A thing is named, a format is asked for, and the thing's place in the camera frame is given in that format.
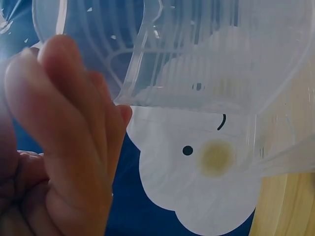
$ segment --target finger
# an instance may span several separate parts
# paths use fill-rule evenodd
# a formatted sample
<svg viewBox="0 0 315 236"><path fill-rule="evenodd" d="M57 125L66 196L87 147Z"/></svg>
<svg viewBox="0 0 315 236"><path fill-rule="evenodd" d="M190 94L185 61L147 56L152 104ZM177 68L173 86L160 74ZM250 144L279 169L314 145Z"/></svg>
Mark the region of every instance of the finger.
<svg viewBox="0 0 315 236"><path fill-rule="evenodd" d="M105 108L105 127L107 137L107 171L109 178L113 181L117 163L126 133L126 122L129 122L128 116L131 113L127 106L116 107L110 98L110 92L101 73L91 71L88 72L89 78L97 88L102 97Z"/></svg>
<svg viewBox="0 0 315 236"><path fill-rule="evenodd" d="M35 185L47 181L44 158L32 151L19 152L19 168L15 173L15 194L21 197Z"/></svg>
<svg viewBox="0 0 315 236"><path fill-rule="evenodd" d="M42 146L47 174L62 198L75 207L100 201L104 177L87 124L29 51L8 67L5 93L14 117Z"/></svg>
<svg viewBox="0 0 315 236"><path fill-rule="evenodd" d="M118 105L117 109L119 110L120 114L122 115L125 127L127 129L127 126L129 125L129 122L130 122L131 117L132 117L132 109L128 105Z"/></svg>
<svg viewBox="0 0 315 236"><path fill-rule="evenodd" d="M98 154L106 156L104 109L96 89L86 77L75 42L64 35L53 37L41 49L38 60L52 83L86 119Z"/></svg>
<svg viewBox="0 0 315 236"><path fill-rule="evenodd" d="M0 98L0 182L13 177L18 166L19 154L16 151L11 116Z"/></svg>
<svg viewBox="0 0 315 236"><path fill-rule="evenodd" d="M23 199L21 212L31 227L34 235L60 236L61 232L51 220L45 203L48 192L45 183L35 186Z"/></svg>

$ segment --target wooden surface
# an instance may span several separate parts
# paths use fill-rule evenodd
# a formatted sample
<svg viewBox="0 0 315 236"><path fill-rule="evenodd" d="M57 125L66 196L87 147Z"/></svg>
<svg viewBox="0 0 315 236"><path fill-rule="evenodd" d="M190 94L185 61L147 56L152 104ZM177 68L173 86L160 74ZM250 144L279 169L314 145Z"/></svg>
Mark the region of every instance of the wooden surface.
<svg viewBox="0 0 315 236"><path fill-rule="evenodd" d="M275 102L278 114L285 102L282 112L294 126L297 143L315 134L315 53ZM264 178L251 236L315 236L315 174Z"/></svg>
<svg viewBox="0 0 315 236"><path fill-rule="evenodd" d="M314 236L315 174L266 177L251 236Z"/></svg>

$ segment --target transparent plastic cup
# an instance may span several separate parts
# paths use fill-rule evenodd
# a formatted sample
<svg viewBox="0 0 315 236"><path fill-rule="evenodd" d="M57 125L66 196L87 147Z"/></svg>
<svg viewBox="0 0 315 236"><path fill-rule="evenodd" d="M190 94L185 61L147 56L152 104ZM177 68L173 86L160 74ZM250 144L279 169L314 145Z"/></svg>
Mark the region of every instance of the transparent plastic cup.
<svg viewBox="0 0 315 236"><path fill-rule="evenodd" d="M40 40L73 37L116 103L226 114L238 172L312 137L296 138L284 90L312 52L314 15L315 0L33 0Z"/></svg>

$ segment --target blue fabric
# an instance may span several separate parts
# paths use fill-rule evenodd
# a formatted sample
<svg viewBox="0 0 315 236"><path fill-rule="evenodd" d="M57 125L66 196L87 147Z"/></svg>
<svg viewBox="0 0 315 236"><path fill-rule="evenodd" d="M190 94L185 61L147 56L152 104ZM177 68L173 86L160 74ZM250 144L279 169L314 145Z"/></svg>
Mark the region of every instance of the blue fabric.
<svg viewBox="0 0 315 236"><path fill-rule="evenodd" d="M31 0L0 0L7 21L14 21L10 30L0 34L0 60L7 59L38 42L32 25ZM40 146L14 123L18 149L42 152ZM126 136L114 180L114 200L107 224L107 236L193 236L178 221L173 211L156 206L146 196L139 175L140 150ZM227 236L246 236L253 214Z"/></svg>

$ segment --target white plastic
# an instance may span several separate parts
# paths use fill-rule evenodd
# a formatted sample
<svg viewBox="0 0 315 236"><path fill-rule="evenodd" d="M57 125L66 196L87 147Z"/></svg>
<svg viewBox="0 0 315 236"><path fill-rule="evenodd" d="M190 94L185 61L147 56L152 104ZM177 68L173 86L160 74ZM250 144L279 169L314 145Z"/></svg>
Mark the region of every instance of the white plastic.
<svg viewBox="0 0 315 236"><path fill-rule="evenodd" d="M122 87L118 103L257 114L310 49L314 3L35 0L33 12L41 40L74 37L113 97Z"/></svg>

